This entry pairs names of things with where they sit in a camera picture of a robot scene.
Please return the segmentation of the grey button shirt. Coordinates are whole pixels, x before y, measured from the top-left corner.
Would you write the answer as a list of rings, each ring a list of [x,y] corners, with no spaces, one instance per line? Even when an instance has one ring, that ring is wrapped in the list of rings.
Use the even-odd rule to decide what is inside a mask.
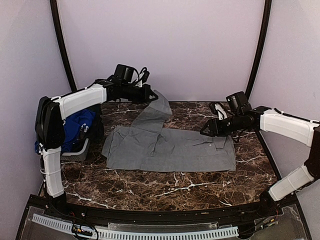
[[[172,115],[160,93],[134,119],[131,126],[116,126],[101,154],[114,170],[151,172],[220,172],[236,170],[231,137],[209,137],[198,131],[165,128]]]

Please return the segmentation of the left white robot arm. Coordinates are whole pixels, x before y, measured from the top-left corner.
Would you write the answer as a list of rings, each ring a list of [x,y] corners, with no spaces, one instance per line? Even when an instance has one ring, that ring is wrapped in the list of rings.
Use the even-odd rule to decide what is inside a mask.
[[[89,107],[110,101],[128,100],[134,104],[150,103],[158,95],[147,84],[150,72],[118,64],[107,79],[96,79],[91,85],[73,93],[56,97],[44,96],[39,100],[35,120],[36,151],[42,158],[41,173],[46,192],[58,198],[65,191],[61,175],[61,151],[66,139],[64,121]]]

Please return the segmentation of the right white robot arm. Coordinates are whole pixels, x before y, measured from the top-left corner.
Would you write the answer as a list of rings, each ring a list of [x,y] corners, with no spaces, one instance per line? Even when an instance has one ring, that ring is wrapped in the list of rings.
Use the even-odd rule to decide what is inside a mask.
[[[257,129],[296,140],[310,148],[302,166],[270,186],[261,194],[255,213],[266,217],[286,196],[310,185],[320,178],[320,123],[294,116],[277,108],[252,108],[245,93],[240,91],[226,97],[232,115],[223,119],[212,118],[200,130],[209,137],[226,137],[236,131]]]

